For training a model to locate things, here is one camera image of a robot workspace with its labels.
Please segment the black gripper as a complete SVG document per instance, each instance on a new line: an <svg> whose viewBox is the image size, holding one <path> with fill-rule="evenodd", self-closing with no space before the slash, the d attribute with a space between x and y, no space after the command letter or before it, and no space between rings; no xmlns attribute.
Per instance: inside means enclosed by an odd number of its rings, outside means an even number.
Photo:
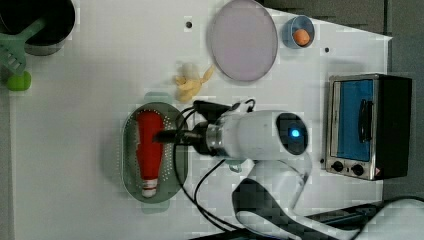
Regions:
<svg viewBox="0 0 424 240"><path fill-rule="evenodd" d="M158 143L172 143L185 146L192 146L197 153L208 155L209 148L206 143L207 122L200 122L192 130L183 130L179 133L176 130L163 130L156 133L152 141Z"/></svg>

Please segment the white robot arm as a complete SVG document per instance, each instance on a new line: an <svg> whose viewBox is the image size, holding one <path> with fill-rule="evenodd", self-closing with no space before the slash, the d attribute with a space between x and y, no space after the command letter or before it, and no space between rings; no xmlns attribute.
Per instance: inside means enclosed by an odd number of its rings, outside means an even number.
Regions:
<svg viewBox="0 0 424 240"><path fill-rule="evenodd" d="M232 192L239 223L253 233L285 240L423 240L423 200L383 205L362 227L344 230L297 214L294 208L311 174L308 131L286 111L228 111L193 130L164 130L155 142L188 145L202 155L255 162Z"/></svg>

